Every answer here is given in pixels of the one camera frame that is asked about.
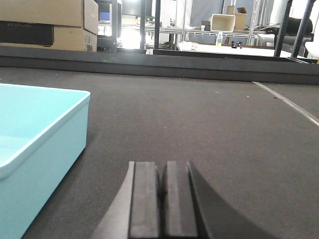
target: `light blue plastic bin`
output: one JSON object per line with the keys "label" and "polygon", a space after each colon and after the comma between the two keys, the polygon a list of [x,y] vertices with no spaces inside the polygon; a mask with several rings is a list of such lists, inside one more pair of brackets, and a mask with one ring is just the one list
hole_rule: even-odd
{"label": "light blue plastic bin", "polygon": [[0,238],[19,239],[86,145],[90,93],[0,84]]}

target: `water bottle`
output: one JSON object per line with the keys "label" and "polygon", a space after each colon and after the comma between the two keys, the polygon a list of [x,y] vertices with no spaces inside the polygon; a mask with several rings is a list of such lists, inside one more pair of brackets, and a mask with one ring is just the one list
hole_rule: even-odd
{"label": "water bottle", "polygon": [[222,41],[223,41],[223,32],[220,31],[220,32],[218,32],[218,35],[216,37],[216,46],[221,47]]}

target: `white container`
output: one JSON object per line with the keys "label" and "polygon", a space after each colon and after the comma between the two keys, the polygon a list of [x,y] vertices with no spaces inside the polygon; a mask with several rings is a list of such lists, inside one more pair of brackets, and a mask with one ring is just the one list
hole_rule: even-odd
{"label": "white container", "polygon": [[225,14],[213,14],[210,20],[211,31],[233,32],[235,27],[235,16]]}

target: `gray carpet floor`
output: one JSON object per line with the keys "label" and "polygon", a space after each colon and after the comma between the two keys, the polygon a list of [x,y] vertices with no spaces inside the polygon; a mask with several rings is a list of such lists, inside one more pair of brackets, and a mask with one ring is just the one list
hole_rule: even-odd
{"label": "gray carpet floor", "polygon": [[[319,238],[319,128],[255,84],[19,68],[0,78],[91,92],[86,150],[23,239],[89,238],[130,160],[192,160],[259,227]],[[318,86],[266,85],[319,117]]]}

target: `black box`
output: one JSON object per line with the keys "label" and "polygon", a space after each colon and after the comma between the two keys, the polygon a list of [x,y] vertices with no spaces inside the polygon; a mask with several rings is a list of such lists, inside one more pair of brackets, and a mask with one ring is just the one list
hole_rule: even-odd
{"label": "black box", "polygon": [[210,21],[201,21],[202,26],[210,26]]}
{"label": "black box", "polygon": [[0,42],[52,46],[53,25],[0,21]]}

